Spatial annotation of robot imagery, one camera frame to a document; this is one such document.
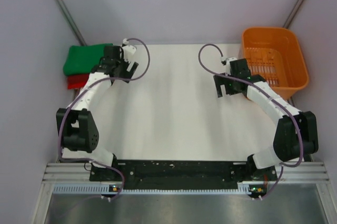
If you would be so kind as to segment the green t shirt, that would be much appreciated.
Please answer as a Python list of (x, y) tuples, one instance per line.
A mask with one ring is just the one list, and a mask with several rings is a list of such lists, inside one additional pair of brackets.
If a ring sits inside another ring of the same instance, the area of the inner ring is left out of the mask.
[(65, 76), (89, 74), (92, 68), (104, 56), (104, 47), (112, 44), (96, 44), (88, 46), (71, 46), (63, 66)]

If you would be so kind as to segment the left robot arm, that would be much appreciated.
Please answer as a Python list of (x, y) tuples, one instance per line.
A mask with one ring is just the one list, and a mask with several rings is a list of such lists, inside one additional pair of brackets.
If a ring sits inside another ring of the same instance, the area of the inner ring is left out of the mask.
[(103, 147), (100, 133), (92, 110), (99, 105), (103, 95), (113, 85), (111, 77), (131, 79), (138, 63), (132, 61), (136, 47), (123, 44), (103, 47), (100, 58), (89, 76), (80, 98), (67, 108), (56, 113), (57, 131), (61, 134), (60, 160), (86, 161), (88, 159), (103, 164), (101, 174), (108, 180), (119, 175), (119, 167), (113, 164), (114, 155)]

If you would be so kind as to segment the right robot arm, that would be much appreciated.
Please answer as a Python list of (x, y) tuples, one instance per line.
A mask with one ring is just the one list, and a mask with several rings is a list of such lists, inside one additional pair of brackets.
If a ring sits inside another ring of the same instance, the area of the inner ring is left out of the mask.
[(255, 102), (274, 122), (276, 132), (271, 146), (247, 158), (246, 174), (253, 180), (265, 169), (292, 159), (301, 160), (319, 148), (316, 116), (302, 112), (278, 95), (261, 75), (253, 75), (246, 59), (222, 58), (225, 72), (214, 75), (218, 97), (243, 94)]

